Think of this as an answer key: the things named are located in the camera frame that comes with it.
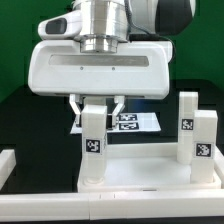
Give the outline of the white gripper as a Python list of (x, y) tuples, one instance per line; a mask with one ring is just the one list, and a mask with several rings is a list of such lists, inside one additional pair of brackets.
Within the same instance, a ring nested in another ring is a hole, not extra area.
[(82, 96), (114, 97), (115, 108), (107, 115), (112, 130), (125, 108), (125, 97), (163, 99), (169, 93), (168, 41), (121, 43), (117, 52), (82, 53), (72, 40), (45, 40), (34, 48), (28, 85), (39, 95), (69, 95), (69, 104), (81, 126)]

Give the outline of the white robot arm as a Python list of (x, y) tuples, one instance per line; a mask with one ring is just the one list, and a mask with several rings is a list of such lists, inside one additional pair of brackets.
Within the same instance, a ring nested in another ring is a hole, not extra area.
[(127, 98), (163, 99), (175, 45), (170, 37), (193, 20), (196, 0), (74, 0), (69, 13), (38, 25), (41, 41), (29, 67), (29, 88), (67, 96), (80, 125), (83, 102), (112, 98), (105, 117), (117, 125)]

